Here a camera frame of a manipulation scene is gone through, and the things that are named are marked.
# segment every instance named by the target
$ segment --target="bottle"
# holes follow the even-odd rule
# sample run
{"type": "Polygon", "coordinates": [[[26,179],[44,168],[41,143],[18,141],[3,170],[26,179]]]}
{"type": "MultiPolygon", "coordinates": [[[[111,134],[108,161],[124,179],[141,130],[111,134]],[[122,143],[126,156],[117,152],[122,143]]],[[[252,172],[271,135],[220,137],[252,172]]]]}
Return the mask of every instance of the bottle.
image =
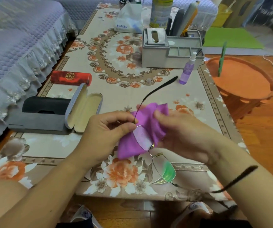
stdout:
{"type": "Polygon", "coordinates": [[[193,71],[193,67],[195,66],[195,57],[196,56],[197,56],[197,53],[193,52],[191,58],[186,63],[186,65],[183,69],[183,73],[182,73],[180,80],[179,80],[180,84],[185,85],[187,83],[188,78],[190,77],[190,75],[193,71]]]}
{"type": "Polygon", "coordinates": [[[171,13],[173,0],[152,0],[150,27],[165,28],[167,27],[168,18],[171,13]]]}

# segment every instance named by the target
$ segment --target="spray bottle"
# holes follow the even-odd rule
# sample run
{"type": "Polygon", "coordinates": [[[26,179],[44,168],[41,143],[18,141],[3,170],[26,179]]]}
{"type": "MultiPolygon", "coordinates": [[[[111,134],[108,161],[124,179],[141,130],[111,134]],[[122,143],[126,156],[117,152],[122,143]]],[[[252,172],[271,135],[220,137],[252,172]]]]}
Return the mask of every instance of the spray bottle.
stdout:
{"type": "Polygon", "coordinates": [[[186,63],[184,69],[183,69],[183,73],[180,77],[179,83],[182,85],[185,85],[188,81],[188,78],[190,77],[193,67],[195,66],[195,57],[197,56],[196,52],[192,53],[191,58],[189,59],[189,61],[186,63]]]}

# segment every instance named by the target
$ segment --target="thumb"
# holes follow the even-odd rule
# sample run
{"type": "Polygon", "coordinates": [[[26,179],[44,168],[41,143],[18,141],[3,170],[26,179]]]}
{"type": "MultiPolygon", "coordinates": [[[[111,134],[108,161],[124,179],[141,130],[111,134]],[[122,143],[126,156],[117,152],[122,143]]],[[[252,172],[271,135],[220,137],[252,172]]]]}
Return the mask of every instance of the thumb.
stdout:
{"type": "Polygon", "coordinates": [[[136,125],[132,122],[126,122],[113,129],[113,134],[117,140],[121,139],[124,135],[135,130],[136,125]]]}
{"type": "Polygon", "coordinates": [[[175,129],[177,127],[178,120],[176,117],[167,116],[158,110],[154,111],[154,117],[166,128],[175,129]]]}

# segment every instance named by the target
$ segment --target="floral tablecloth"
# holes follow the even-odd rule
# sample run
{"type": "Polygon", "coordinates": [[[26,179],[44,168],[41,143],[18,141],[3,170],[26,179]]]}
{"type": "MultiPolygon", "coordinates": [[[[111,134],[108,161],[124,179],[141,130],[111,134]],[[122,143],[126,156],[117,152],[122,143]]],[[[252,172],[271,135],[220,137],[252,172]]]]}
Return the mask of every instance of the floral tablecloth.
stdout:
{"type": "MultiPolygon", "coordinates": [[[[114,6],[99,4],[56,68],[91,73],[88,94],[102,93],[101,113],[136,110],[136,104],[150,91],[182,73],[180,69],[141,68],[142,36],[113,31],[118,11],[114,6]]],[[[52,84],[48,80],[39,96],[72,98],[76,89],[77,86],[52,84]]],[[[151,95],[145,104],[150,102],[168,103],[171,110],[191,114],[248,151],[204,63],[192,72],[186,85],[173,83],[151,95]]],[[[74,132],[66,136],[14,133],[0,152],[0,179],[32,187],[74,150],[80,138],[81,134],[74,132]]],[[[204,164],[166,149],[162,152],[177,171],[174,183],[184,189],[161,179],[148,153],[120,161],[115,147],[108,159],[85,175],[76,193],[172,201],[231,200],[227,193],[209,193],[222,185],[204,164]]]]}

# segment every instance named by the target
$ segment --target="right hand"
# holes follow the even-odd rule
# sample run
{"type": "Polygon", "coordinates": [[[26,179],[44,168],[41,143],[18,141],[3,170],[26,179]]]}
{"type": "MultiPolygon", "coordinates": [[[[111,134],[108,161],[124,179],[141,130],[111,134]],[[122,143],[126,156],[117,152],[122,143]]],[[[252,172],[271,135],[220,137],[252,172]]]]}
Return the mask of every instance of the right hand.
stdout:
{"type": "Polygon", "coordinates": [[[218,160],[219,148],[229,141],[190,114],[169,110],[167,116],[156,110],[154,117],[167,129],[166,136],[157,147],[171,150],[184,158],[213,164],[218,160]]]}

